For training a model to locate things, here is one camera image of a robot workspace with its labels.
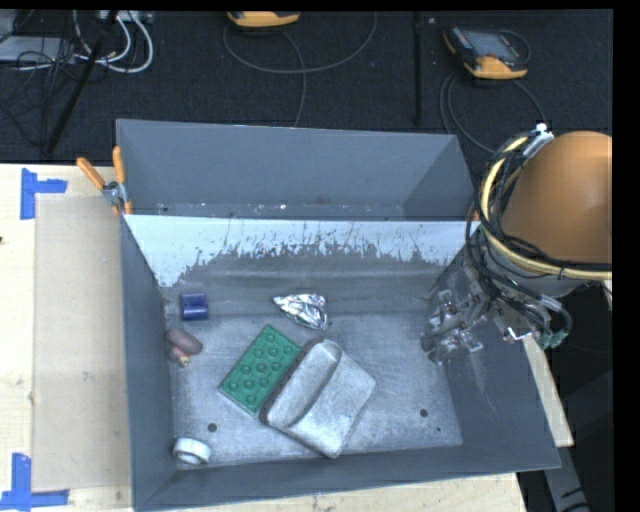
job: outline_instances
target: blue tape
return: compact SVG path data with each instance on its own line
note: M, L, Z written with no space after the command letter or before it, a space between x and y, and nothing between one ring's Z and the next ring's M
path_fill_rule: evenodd
M22 453L11 456L11 490L0 496L0 510L30 512L32 507L58 507L69 501L69 490L31 492L31 458Z
M38 175L22 169L22 194L20 196L20 219L33 219L36 216L36 194L62 194L67 190L64 180L38 181Z

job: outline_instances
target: wooden table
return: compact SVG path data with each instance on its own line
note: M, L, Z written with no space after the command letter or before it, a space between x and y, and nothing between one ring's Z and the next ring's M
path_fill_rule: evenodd
M21 171L66 180L20 220ZM113 168L98 168L107 182ZM0 164L0 491L11 454L33 491L70 489L52 510L131 510L118 222L75 166ZM558 446L573 444L547 361L525 340ZM215 512L524 511L515 474L208 507Z

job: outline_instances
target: small brown object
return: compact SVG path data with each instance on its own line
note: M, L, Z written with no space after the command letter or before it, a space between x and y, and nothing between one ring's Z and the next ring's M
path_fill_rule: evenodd
M172 345L169 349L169 359L176 361L183 368L190 362L189 356L177 345Z
M188 355L198 354L202 351L202 343L200 340L184 329L169 329L166 338L169 343L179 347Z

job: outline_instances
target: black carpet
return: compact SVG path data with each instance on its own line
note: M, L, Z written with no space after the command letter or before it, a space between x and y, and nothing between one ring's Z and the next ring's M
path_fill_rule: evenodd
M94 13L78 13L89 46L105 28ZM63 129L61 116L86 61L36 71L4 63L0 161L72 164L85 156L95 165L110 165L118 118L452 132L459 136L474 178L484 170L491 149L539 121L556 135L574 130L612 135L612 9L422 11L419 19L411 11L303 12L297 24L268 36L239 33L222 11L154 14L146 25L153 41L151 65L129 74L96 65ZM21 10L18 19L22 34L72 34L71 11ZM519 85L480 87L461 72L443 43L443 28L453 24L514 32L529 45L528 74ZM129 65L139 66L148 47L135 25L128 26L136 32L135 60ZM105 52L117 52L124 44L116 25ZM566 299L578 317L576 329L549 354L563 397L611 369L611 313L605 297L599 290L578 295ZM567 414L571 422L572 411ZM592 510L613 510L613 420L610 414L607 418L574 449ZM534 490L544 491L536 476L520 476L536 510L549 506L548 497L531 498Z

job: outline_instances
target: bin floor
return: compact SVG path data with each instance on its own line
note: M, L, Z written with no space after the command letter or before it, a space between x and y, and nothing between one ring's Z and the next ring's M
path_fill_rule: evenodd
M208 466L179 462L179 469L321 457L263 425L217 389L266 325L300 346L318 336L331 339L376 379L374 396L341 457L462 443L444 369L420 347L428 316L423 297L444 267L340 269L332 263L330 271L321 269L290 264L261 271L213 262L163 289L167 326L186 329L204 345L186 368L168 363L176 437L194 437L212 448ZM181 321L179 294L192 290L207 294L208 320ZM294 323L271 301L276 295L310 292L327 299L324 331Z

